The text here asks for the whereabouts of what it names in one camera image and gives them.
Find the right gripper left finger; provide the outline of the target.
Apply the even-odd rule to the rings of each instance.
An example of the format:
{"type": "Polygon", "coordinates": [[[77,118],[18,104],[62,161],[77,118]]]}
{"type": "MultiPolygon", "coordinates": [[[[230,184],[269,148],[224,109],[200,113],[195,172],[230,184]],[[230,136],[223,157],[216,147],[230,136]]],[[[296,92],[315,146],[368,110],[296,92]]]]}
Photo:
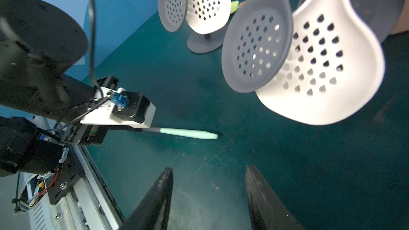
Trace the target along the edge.
{"type": "Polygon", "coordinates": [[[166,230],[173,184],[173,170],[167,167],[119,230],[166,230]]]}

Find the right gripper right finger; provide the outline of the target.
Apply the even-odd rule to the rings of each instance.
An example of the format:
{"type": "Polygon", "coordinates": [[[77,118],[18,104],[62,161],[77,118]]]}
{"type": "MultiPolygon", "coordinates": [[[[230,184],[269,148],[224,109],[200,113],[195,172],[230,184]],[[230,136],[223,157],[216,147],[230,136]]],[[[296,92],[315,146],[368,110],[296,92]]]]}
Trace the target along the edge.
{"type": "Polygon", "coordinates": [[[284,206],[256,166],[247,167],[245,184],[253,230],[304,229],[284,206]]]}

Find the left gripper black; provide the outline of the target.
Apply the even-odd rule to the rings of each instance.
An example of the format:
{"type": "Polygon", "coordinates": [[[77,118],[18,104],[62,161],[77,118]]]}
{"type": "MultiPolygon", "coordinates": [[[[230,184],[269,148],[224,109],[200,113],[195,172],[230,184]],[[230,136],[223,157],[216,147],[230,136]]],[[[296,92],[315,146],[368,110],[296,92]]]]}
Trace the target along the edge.
{"type": "Polygon", "coordinates": [[[105,125],[76,124],[68,128],[61,141],[74,145],[101,145],[109,130],[105,125]]]}

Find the grey skimmer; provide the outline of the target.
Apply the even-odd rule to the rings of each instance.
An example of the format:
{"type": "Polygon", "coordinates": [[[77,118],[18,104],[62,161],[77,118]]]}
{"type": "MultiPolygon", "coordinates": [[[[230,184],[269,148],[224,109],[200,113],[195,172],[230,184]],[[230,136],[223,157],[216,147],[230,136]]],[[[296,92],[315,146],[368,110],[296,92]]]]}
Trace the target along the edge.
{"type": "Polygon", "coordinates": [[[190,130],[190,129],[175,129],[175,128],[142,128],[142,131],[162,133],[174,136],[182,136],[196,139],[218,139],[218,134],[207,131],[190,130]]]}

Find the dark grey utensil rack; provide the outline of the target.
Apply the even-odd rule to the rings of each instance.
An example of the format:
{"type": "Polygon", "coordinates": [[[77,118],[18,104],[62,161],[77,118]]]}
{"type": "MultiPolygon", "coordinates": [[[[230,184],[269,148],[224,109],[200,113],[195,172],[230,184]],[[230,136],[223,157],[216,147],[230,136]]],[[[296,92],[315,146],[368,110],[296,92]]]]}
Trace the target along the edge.
{"type": "Polygon", "coordinates": [[[187,39],[188,49],[196,54],[205,54],[215,51],[222,46],[228,26],[216,32],[201,35],[193,32],[187,39]]]}

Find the cream skimmer wooden handle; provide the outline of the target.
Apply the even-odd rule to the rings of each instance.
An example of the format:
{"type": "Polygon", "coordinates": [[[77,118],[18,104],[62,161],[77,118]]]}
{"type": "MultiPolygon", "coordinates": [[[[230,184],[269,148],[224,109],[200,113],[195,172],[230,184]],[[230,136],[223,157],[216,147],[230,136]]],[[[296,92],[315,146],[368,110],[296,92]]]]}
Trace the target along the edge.
{"type": "Polygon", "coordinates": [[[231,0],[187,0],[186,22],[201,35],[222,29],[228,22],[231,0]]]}
{"type": "Polygon", "coordinates": [[[378,91],[385,58],[350,0],[305,0],[293,13],[292,45],[278,74],[258,89],[271,111],[308,125],[340,122],[378,91]]]}

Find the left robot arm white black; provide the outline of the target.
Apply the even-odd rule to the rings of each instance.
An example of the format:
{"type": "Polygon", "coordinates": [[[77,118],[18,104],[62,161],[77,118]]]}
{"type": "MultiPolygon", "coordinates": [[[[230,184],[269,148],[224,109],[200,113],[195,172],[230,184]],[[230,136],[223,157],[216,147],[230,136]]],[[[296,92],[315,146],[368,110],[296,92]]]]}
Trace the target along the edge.
{"type": "MultiPolygon", "coordinates": [[[[84,85],[65,72],[85,54],[94,63],[95,0],[90,35],[58,7],[41,0],[1,0],[1,105],[60,121],[67,128],[102,104],[99,84],[84,85]]],[[[1,118],[1,176],[44,174],[63,149],[37,136],[24,117],[1,118]]]]}

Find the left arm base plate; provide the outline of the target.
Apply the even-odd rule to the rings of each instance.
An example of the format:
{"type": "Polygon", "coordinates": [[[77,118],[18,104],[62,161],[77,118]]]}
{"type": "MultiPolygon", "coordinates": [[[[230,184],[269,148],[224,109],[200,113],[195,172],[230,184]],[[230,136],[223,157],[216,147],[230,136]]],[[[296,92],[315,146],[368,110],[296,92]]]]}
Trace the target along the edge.
{"type": "Polygon", "coordinates": [[[63,155],[65,161],[59,164],[54,171],[45,175],[27,175],[17,201],[20,212],[33,209],[46,198],[49,199],[50,204],[56,205],[85,176],[71,145],[65,149],[63,155]]]}

